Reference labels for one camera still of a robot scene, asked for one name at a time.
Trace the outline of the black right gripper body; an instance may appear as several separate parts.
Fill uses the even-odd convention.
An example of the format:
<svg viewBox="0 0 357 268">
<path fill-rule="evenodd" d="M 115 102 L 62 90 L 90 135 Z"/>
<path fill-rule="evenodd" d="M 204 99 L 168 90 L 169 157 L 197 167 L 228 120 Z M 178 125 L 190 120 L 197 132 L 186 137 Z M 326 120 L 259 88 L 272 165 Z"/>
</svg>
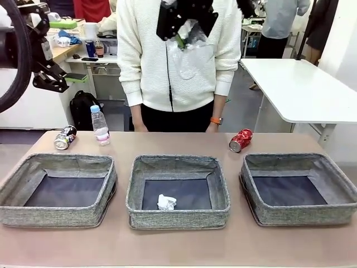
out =
<svg viewBox="0 0 357 268">
<path fill-rule="evenodd" d="M 180 18 L 200 20 L 201 18 L 214 15 L 212 0 L 194 0 L 194 1 L 173 1 L 167 3 L 170 12 L 179 15 Z"/>
</svg>

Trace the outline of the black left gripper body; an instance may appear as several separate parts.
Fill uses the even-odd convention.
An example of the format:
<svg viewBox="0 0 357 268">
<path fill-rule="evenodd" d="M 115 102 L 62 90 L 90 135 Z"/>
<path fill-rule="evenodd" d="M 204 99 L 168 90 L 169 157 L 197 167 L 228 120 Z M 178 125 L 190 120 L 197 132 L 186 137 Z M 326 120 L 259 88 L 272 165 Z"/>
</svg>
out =
<svg viewBox="0 0 357 268">
<path fill-rule="evenodd" d="M 32 72 L 35 61 L 50 61 L 53 58 L 50 45 L 46 39 L 50 28 L 48 17 L 42 18 L 36 25 L 27 26 L 30 39 L 28 49 L 30 51 L 19 52 L 19 44 L 16 40 L 15 28 L 13 26 L 1 27 L 1 68 L 17 69 L 23 63 L 25 56 L 30 57 L 30 65 L 26 69 Z"/>
</svg>

